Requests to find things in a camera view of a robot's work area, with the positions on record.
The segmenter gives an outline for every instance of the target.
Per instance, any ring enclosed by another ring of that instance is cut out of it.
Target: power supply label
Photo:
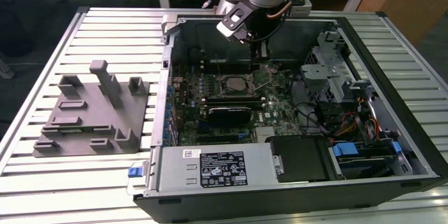
[[[248,184],[243,152],[201,153],[200,166],[204,188]]]

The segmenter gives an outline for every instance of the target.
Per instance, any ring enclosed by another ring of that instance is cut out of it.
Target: copper pipe
[[[291,6],[292,6],[292,2],[289,1],[288,4],[281,8],[281,10],[276,14],[267,14],[268,19],[279,18],[283,15],[283,13],[288,11]]]

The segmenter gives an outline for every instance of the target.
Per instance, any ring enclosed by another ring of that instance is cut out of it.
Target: aluminum table
[[[152,118],[164,51],[164,14],[211,14],[200,9],[80,8],[31,94],[0,142],[0,223],[155,223],[127,193],[128,167],[149,156]],[[448,158],[448,86],[387,17],[345,16],[441,154]],[[108,61],[119,81],[151,82],[141,152],[35,158],[33,144],[60,94],[63,74],[97,82],[93,59]],[[363,74],[361,66],[353,62]],[[448,188],[404,195],[377,207],[209,221],[207,223],[445,223]]]

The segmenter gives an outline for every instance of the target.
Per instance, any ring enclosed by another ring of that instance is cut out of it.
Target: motherboard
[[[269,136],[301,133],[289,95],[295,73],[280,64],[239,69],[201,62],[179,66],[176,75],[179,146],[263,143]]]

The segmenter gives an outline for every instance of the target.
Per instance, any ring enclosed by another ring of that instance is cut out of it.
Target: white label
[[[184,158],[193,158],[199,157],[201,154],[201,150],[184,150],[183,157]]]
[[[233,180],[245,180],[245,176],[235,176],[233,178]]]

